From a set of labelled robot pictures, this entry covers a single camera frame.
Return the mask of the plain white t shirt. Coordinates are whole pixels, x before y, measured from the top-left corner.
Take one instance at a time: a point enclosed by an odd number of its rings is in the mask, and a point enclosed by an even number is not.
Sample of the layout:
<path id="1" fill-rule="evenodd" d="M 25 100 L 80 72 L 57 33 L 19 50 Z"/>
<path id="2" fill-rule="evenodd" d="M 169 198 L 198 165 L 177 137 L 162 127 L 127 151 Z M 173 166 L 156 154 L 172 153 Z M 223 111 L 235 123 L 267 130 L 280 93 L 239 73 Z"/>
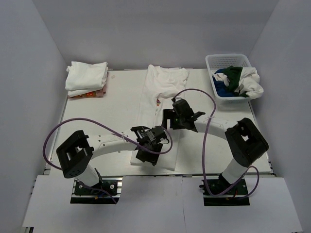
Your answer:
<path id="1" fill-rule="evenodd" d="M 214 75 L 217 80 L 222 79 L 225 85 L 228 85 L 227 76 L 222 73 Z M 239 91 L 245 93 L 247 98 L 257 99 L 263 95 L 263 87 L 259 84 L 260 76 L 254 67 L 242 67 L 242 73 L 239 81 Z"/>

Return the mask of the dark green t shirt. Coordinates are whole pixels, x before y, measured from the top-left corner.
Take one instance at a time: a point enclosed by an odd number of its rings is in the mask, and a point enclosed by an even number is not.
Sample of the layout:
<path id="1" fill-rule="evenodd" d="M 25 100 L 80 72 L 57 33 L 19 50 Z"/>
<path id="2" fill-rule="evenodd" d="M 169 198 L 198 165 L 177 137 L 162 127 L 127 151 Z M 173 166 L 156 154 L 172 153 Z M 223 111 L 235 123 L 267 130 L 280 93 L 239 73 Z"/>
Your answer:
<path id="1" fill-rule="evenodd" d="M 240 97 L 247 97 L 245 93 L 239 91 L 239 81 L 242 73 L 242 67 L 230 66 L 223 70 L 223 74 L 227 76 L 228 85 L 226 90 L 228 92 L 238 92 Z"/>

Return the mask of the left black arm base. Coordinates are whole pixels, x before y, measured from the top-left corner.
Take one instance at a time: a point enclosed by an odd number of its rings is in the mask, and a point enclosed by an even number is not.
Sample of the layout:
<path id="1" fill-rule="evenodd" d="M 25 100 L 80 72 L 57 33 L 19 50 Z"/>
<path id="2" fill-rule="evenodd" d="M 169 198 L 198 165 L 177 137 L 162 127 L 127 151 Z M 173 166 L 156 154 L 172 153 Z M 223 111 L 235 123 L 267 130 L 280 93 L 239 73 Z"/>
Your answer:
<path id="1" fill-rule="evenodd" d="M 103 184 L 94 189 L 85 188 L 75 179 L 70 198 L 71 204 L 116 204 L 121 195 L 122 178 L 102 177 Z"/>

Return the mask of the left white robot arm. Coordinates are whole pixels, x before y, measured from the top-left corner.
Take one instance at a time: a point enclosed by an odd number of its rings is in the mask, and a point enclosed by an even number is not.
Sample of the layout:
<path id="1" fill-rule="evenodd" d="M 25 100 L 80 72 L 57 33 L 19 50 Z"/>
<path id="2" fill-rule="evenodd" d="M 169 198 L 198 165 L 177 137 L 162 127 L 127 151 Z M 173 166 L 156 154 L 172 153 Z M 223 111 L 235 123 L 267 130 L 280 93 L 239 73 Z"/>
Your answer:
<path id="1" fill-rule="evenodd" d="M 92 159 L 119 151 L 135 151 L 144 155 L 159 155 L 162 141 L 169 137 L 161 126 L 151 129 L 144 126 L 132 127 L 117 136 L 86 135 L 75 131 L 57 149 L 56 154 L 66 179 L 76 178 L 93 194 L 102 190 L 103 182 L 99 172 L 89 163 Z"/>

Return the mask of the blue t shirt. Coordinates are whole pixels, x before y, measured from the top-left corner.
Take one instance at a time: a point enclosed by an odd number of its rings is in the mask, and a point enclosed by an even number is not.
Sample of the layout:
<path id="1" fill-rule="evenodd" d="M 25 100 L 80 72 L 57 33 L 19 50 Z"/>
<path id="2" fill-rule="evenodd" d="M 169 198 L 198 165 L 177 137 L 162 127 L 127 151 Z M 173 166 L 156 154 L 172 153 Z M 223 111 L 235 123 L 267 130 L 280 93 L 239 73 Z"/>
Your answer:
<path id="1" fill-rule="evenodd" d="M 217 80 L 214 75 L 218 74 L 218 73 L 222 73 L 222 71 L 224 70 L 223 69 L 219 69 L 217 70 L 214 74 L 213 74 L 213 82 L 214 82 L 214 85 L 215 85 L 215 88 L 216 88 L 216 92 L 217 94 L 220 96 L 220 97 L 237 97 L 239 96 L 239 93 L 238 92 L 228 92 L 226 90 L 226 85 L 225 83 L 223 82 L 222 79 L 220 80 Z"/>

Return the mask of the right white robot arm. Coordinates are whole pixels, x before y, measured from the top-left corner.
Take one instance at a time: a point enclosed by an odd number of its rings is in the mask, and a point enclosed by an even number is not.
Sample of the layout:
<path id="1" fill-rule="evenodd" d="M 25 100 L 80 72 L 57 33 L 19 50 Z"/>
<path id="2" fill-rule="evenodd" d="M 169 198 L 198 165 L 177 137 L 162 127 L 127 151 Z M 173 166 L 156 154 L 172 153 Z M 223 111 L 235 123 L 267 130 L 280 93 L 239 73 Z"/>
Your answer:
<path id="1" fill-rule="evenodd" d="M 162 124 L 164 128 L 173 130 L 207 132 L 227 141 L 233 158 L 219 175 L 219 187 L 227 194 L 237 188 L 237 180 L 269 148 L 252 120 L 230 121 L 207 116 L 204 112 L 195 113 L 185 99 L 173 102 L 172 109 L 163 110 Z"/>

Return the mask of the white graphic print t shirt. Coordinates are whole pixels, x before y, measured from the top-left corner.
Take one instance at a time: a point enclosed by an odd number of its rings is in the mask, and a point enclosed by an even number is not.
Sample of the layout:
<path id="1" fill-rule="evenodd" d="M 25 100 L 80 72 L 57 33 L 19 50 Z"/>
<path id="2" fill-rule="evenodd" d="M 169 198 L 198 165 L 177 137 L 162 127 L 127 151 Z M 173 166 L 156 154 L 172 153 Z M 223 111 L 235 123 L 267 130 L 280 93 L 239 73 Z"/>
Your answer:
<path id="1" fill-rule="evenodd" d="M 152 128 L 162 124 L 163 110 L 172 109 L 172 98 L 186 88 L 189 71 L 185 68 L 162 68 L 149 65 L 140 98 L 137 117 L 138 126 Z M 173 139 L 172 149 L 160 155 L 155 167 L 175 170 L 181 130 L 169 129 Z M 131 165 L 152 166 L 136 158 L 137 150 L 132 152 Z"/>

